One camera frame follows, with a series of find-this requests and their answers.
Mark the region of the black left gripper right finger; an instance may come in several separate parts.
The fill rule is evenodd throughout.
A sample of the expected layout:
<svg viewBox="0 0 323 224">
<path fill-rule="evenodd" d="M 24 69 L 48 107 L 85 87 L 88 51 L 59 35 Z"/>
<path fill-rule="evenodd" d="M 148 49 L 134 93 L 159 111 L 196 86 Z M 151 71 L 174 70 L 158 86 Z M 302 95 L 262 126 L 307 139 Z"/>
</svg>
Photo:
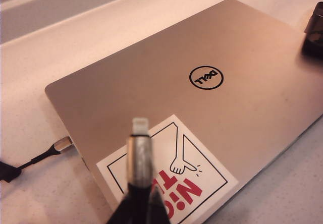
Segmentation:
<svg viewBox="0 0 323 224">
<path fill-rule="evenodd" d="M 170 223 L 164 201 L 157 186 L 154 186 L 149 197 L 149 223 Z"/>
</svg>

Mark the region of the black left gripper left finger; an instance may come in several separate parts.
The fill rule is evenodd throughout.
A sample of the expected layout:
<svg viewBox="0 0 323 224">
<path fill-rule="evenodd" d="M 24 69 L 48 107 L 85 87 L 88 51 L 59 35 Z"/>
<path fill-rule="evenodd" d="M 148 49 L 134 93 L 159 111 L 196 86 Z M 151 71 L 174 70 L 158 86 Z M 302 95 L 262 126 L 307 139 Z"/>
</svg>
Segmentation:
<svg viewBox="0 0 323 224">
<path fill-rule="evenodd" d="M 107 221 L 108 223 L 148 223 L 148 202 L 151 185 L 138 187 L 128 184 L 128 192 Z"/>
</svg>

